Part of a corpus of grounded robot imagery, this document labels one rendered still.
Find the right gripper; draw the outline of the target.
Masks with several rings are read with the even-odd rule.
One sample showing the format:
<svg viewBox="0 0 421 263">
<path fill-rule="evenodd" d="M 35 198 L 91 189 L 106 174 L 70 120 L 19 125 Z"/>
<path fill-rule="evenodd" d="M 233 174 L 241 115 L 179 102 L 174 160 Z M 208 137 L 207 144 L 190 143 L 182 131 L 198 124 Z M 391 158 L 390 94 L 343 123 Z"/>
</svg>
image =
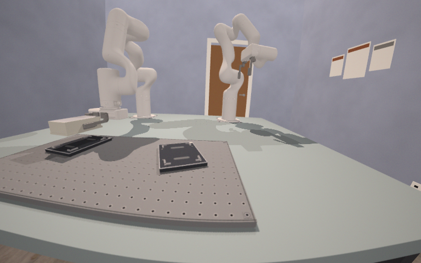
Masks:
<svg viewBox="0 0 421 263">
<path fill-rule="evenodd" d="M 112 107 L 112 108 L 92 108 L 88 110 L 89 113 L 85 113 L 85 116 L 100 116 L 102 121 L 90 122 L 85 123 L 83 125 L 83 129 L 94 128 L 97 124 L 106 123 L 109 119 L 125 119 L 128 118 L 128 109 L 121 108 L 121 107 Z M 110 118 L 109 118 L 110 117 Z"/>
</svg>

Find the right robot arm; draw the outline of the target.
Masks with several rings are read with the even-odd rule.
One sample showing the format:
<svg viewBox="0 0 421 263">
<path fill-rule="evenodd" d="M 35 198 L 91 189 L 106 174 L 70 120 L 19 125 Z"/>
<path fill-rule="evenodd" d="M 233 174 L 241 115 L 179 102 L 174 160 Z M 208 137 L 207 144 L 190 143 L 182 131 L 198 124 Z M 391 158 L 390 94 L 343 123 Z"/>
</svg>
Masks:
<svg viewBox="0 0 421 263">
<path fill-rule="evenodd" d="M 144 56 L 142 49 L 134 42 L 149 38 L 149 29 L 138 19 L 126 14 L 120 8 L 109 12 L 102 55 L 105 61 L 126 69 L 126 76 L 120 77 L 119 70 L 113 68 L 97 69 L 100 106 L 112 108 L 122 106 L 121 95 L 136 95 L 137 117 L 151 118 L 150 88 L 157 79 L 152 68 L 142 68 Z M 129 59 L 124 56 L 124 50 Z M 137 88 L 138 82 L 145 82 Z M 110 101 L 108 101 L 110 100 Z"/>
</svg>

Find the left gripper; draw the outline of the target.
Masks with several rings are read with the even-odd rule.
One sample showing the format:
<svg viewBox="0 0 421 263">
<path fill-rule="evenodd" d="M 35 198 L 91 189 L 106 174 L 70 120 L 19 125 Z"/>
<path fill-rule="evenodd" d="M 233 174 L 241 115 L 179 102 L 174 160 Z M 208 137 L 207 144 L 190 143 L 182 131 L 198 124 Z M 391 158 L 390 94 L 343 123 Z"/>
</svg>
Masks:
<svg viewBox="0 0 421 263">
<path fill-rule="evenodd" d="M 241 52 L 242 65 L 239 66 L 238 79 L 241 78 L 241 68 L 250 61 L 250 68 L 248 68 L 248 76 L 252 75 L 252 62 L 255 62 L 255 57 L 258 55 L 258 45 L 251 44 Z"/>
</svg>

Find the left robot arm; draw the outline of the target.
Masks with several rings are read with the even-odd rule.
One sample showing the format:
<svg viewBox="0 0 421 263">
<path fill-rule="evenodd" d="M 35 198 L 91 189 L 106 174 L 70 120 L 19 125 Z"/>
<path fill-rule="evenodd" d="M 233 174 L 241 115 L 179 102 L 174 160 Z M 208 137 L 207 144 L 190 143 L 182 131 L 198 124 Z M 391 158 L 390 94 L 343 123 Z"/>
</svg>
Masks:
<svg viewBox="0 0 421 263">
<path fill-rule="evenodd" d="M 238 37 L 239 30 L 248 41 L 248 46 L 257 44 L 258 55 L 253 65 L 256 68 L 262 68 L 267 61 L 274 61 L 277 57 L 277 49 L 259 45 L 260 34 L 250 20 L 244 14 L 237 14 L 232 20 L 232 28 L 223 23 L 218 23 L 214 28 L 214 35 L 219 42 L 222 53 L 223 63 L 219 71 L 219 78 L 223 83 L 230 84 L 229 88 L 223 92 L 222 117 L 218 118 L 222 122 L 239 122 L 236 119 L 237 94 L 244 82 L 244 75 L 241 72 L 241 78 L 237 79 L 238 70 L 231 67 L 235 59 L 234 46 L 231 41 Z"/>
</svg>

